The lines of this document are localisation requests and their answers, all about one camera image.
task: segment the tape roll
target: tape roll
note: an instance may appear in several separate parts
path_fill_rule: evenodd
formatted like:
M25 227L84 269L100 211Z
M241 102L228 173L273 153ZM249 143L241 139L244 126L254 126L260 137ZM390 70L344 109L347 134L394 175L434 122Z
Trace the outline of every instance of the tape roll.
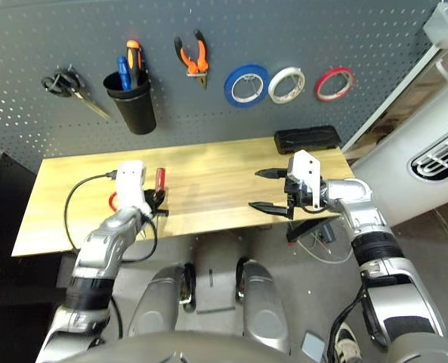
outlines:
M292 77L295 81L296 86L287 94L283 96L276 96L274 93L277 86L283 81L283 79ZM287 104L288 102L294 100L298 97L304 89L304 84L306 83L306 78L301 70L297 67L287 67L279 71L270 81L268 87L269 97L276 104Z
M258 80L259 86L252 83L253 94L248 97L240 97L235 94L237 83L254 82L255 80ZM264 100L268 86L269 74L266 69L258 64L246 64L233 70L227 77L224 83L225 98L234 107L251 107Z
M337 76L337 75L341 75L344 78L346 78L346 80L347 80L346 85L342 89L340 89L339 91L337 91L336 93L334 93L332 95L323 95L321 93L321 88L323 87L323 85L330 78ZM354 84L354 80L355 80L354 74L349 68L338 67L338 68L329 70L326 73L324 73L321 76L321 78L319 78L318 81L316 82L316 87L314 88L314 91L316 92L316 96L319 100L325 101L325 102L334 101L334 100L337 100L338 98L345 96L349 91L351 91L351 88L353 87L353 84Z

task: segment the orange pliers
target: orange pliers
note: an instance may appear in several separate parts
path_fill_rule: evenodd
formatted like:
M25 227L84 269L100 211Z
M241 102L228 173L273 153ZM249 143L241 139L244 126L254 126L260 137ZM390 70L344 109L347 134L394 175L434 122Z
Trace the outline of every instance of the orange pliers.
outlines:
M209 64L205 59L207 55L207 45L205 44L205 39L203 38L200 30L195 29L193 34L196 37L196 40L199 44L199 59L197 62L193 62L190 60L185 54L184 47L182 45L180 37L175 37L175 50L177 52L178 59L181 63L187 66L187 76L196 77L197 82L203 87L207 87L207 69L209 68Z

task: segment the tabletop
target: tabletop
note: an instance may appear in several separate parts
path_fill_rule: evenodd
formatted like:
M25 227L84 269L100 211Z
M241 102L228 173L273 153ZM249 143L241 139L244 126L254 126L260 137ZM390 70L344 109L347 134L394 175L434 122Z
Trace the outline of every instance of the tabletop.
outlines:
M353 177L339 148L312 154L320 160L325 180ZM254 138L44 159L12 256L70 250L64 233L63 208L71 188L84 178L118 169L127 160L145 163L144 189L154 188L157 168L166 169L166 197L160 208L168 209L170 214L167 218L159 217L160 238L288 221L259 212L248 203L286 205L284 179L265 179L254 172L286 168L290 157L277 153L272 138ZM113 213L108 198L114 191L113 180L100 178L85 183L74 193L68 224L76 246ZM295 210L295 220L330 215Z

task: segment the pegboard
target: pegboard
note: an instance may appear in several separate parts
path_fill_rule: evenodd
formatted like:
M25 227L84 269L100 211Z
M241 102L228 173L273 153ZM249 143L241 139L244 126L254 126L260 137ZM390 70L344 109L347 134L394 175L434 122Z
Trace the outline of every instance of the pegboard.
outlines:
M422 26L436 0L0 0L0 147L32 170L43 157L165 147L271 136L278 129L333 125L345 143L365 123L431 43ZM196 57L193 30L209 48L207 89L186 77L173 38ZM156 130L133 135L103 87L127 39L144 47ZM230 71L257 63L270 76L287 66L306 76L288 104L269 97L248 109L224 96ZM70 64L106 121L40 79ZM332 67L350 67L357 83L324 103L314 84Z

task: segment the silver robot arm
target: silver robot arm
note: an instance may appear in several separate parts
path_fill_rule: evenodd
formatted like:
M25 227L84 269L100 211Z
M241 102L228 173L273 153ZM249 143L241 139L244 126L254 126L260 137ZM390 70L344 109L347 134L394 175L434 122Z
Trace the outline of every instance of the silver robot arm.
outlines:
M438 308L372 202L368 184L355 178L321 182L318 175L319 160L305 151L294 155L287 170L291 180L312 194L305 198L309 206L317 210L323 203L341 214L360 267L363 317L372 340L388 350L389 362L448 361Z
M37 363L60 361L102 343L100 335L110 319L109 304L123 253L153 217L141 190L143 182L142 162L121 165L116 176L120 209L82 244L66 301L54 315Z
M328 180L324 200L342 215L360 266L362 300L369 334L384 348L407 333L443 337L445 326L413 264L404 257L393 232L359 179Z

